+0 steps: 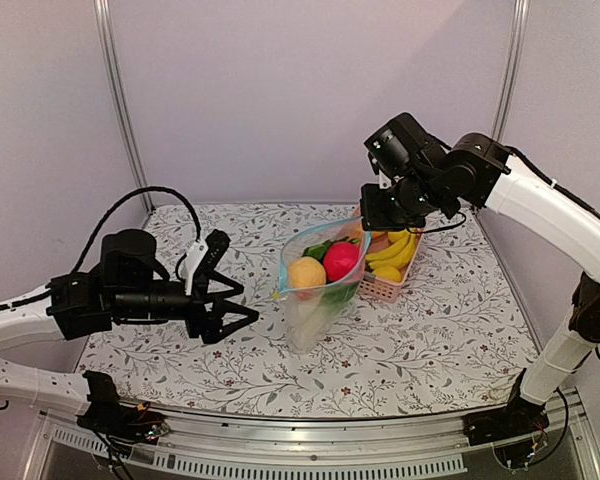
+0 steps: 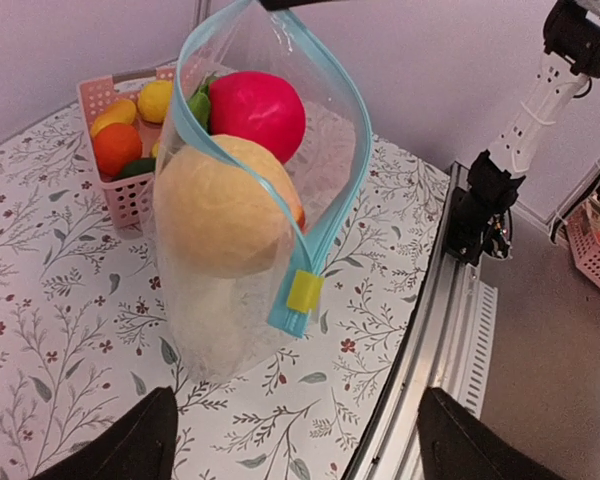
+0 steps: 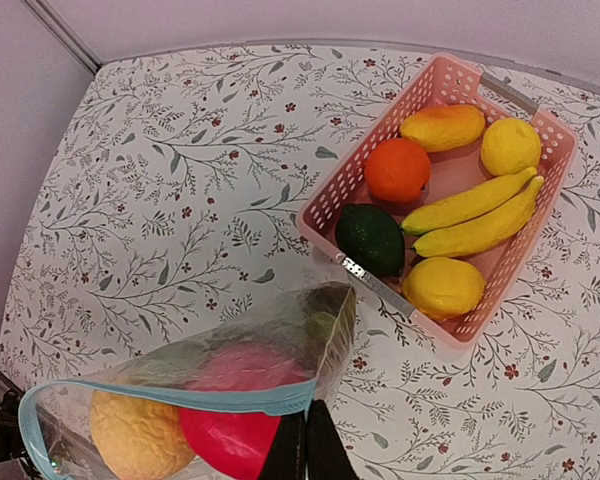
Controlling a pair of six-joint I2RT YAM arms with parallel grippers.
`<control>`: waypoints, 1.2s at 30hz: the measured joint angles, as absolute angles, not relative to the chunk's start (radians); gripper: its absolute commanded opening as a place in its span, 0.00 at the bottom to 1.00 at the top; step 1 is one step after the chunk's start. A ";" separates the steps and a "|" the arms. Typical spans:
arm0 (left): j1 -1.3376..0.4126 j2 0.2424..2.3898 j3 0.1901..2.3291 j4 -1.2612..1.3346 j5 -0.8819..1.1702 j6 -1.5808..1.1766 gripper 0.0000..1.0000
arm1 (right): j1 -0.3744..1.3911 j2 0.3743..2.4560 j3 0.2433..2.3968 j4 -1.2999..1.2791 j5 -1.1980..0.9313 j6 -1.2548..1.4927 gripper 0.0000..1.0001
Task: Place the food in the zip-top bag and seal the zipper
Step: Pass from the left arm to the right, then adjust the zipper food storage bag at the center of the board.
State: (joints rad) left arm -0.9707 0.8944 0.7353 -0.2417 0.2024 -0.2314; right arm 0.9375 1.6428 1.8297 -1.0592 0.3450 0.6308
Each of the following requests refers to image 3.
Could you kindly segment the red toy fruit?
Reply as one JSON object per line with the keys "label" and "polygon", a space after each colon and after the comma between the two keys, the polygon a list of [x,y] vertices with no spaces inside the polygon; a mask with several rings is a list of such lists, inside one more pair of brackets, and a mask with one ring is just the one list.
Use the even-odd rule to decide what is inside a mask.
{"label": "red toy fruit", "polygon": [[[247,342],[213,353],[187,388],[235,394],[301,383],[309,377],[300,362],[281,349]],[[251,402],[241,402],[237,412],[181,408],[179,418],[191,449],[234,479],[258,478],[281,420]]]}

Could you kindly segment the clear zip top bag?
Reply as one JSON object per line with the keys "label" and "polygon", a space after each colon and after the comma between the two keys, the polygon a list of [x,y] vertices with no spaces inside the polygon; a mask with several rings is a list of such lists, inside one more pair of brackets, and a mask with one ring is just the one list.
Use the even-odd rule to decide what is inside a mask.
{"label": "clear zip top bag", "polygon": [[356,292],[278,294],[118,366],[30,389],[18,421],[46,479],[352,479],[329,406]]}

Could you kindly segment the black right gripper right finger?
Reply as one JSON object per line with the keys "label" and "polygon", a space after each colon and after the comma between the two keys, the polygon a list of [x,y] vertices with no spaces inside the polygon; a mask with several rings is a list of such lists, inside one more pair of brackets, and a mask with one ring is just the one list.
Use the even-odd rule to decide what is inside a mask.
{"label": "black right gripper right finger", "polygon": [[314,400],[309,409],[306,462],[310,480],[359,480],[323,400]]}

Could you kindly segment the toy bok choy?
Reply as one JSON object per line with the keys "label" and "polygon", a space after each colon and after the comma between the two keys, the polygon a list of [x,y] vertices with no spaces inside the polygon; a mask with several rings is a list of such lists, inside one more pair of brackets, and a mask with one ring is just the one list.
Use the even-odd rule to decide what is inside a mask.
{"label": "toy bok choy", "polygon": [[341,282],[280,293],[221,325],[163,346],[125,368],[133,384],[180,385],[199,377],[223,347],[254,342],[281,349],[309,379],[333,380],[346,367],[355,325],[356,292]]}

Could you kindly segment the peach toy fruit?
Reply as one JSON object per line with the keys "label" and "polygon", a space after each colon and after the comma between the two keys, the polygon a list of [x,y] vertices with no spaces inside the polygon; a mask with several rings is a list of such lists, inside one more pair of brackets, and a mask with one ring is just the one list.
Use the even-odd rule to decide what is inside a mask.
{"label": "peach toy fruit", "polygon": [[195,458],[173,405],[96,391],[89,423],[99,454],[119,479],[166,479]]}

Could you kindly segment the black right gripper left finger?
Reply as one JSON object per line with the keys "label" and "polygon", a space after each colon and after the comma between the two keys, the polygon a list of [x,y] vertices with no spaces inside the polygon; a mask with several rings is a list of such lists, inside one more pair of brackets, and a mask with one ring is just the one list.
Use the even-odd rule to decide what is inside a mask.
{"label": "black right gripper left finger", "polygon": [[259,480],[303,480],[306,473],[305,446],[305,413],[283,416]]}

